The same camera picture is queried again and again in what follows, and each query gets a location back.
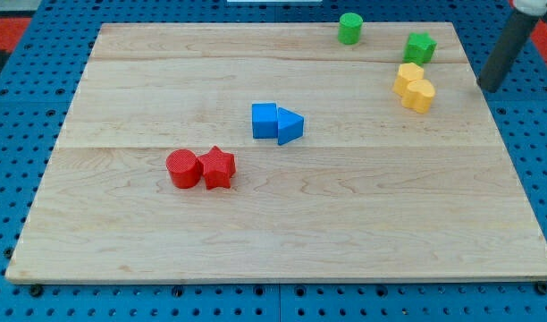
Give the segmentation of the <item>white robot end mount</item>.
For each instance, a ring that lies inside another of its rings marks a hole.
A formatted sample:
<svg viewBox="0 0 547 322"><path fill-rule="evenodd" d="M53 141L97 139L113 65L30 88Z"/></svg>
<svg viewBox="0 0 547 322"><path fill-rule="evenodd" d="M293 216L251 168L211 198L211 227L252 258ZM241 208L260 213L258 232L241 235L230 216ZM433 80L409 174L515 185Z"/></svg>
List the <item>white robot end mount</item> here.
<svg viewBox="0 0 547 322"><path fill-rule="evenodd" d="M533 17L547 13L547 0L512 0L512 5L519 12Z"/></svg>

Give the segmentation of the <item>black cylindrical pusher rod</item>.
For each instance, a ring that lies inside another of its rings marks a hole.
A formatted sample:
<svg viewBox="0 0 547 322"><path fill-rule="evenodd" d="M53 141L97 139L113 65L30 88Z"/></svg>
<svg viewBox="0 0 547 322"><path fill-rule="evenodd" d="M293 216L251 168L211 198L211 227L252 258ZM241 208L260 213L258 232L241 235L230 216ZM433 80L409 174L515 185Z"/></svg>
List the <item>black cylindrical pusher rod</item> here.
<svg viewBox="0 0 547 322"><path fill-rule="evenodd" d="M512 11L477 77L480 89L494 93L500 88L539 20L539 16Z"/></svg>

